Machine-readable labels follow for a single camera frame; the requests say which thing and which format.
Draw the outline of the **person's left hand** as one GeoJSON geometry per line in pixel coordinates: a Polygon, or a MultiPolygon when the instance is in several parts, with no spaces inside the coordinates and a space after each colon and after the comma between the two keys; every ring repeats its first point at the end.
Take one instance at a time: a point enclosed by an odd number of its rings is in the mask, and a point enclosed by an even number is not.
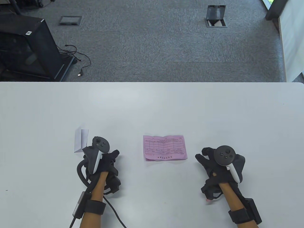
{"type": "Polygon", "coordinates": [[[108,172],[110,177],[118,177],[119,172],[115,168],[115,161],[119,156],[119,150],[114,150],[111,153],[102,153],[101,151],[89,151],[89,148],[84,152],[83,164],[80,165],[80,173],[82,173],[82,167],[85,167],[86,177],[85,181],[92,181],[93,178],[97,178],[98,174],[102,172],[108,172]]]}

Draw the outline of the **person's right hand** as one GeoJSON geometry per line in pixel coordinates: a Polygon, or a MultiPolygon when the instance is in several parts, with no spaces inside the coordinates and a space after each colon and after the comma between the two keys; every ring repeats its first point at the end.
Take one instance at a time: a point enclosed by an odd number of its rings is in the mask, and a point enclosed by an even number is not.
{"type": "Polygon", "coordinates": [[[229,183],[231,186],[238,187],[238,183],[232,177],[232,174],[225,166],[219,165],[214,158],[215,149],[205,147],[201,154],[196,154],[195,158],[204,167],[209,176],[208,185],[219,188],[221,183],[229,183]]]}

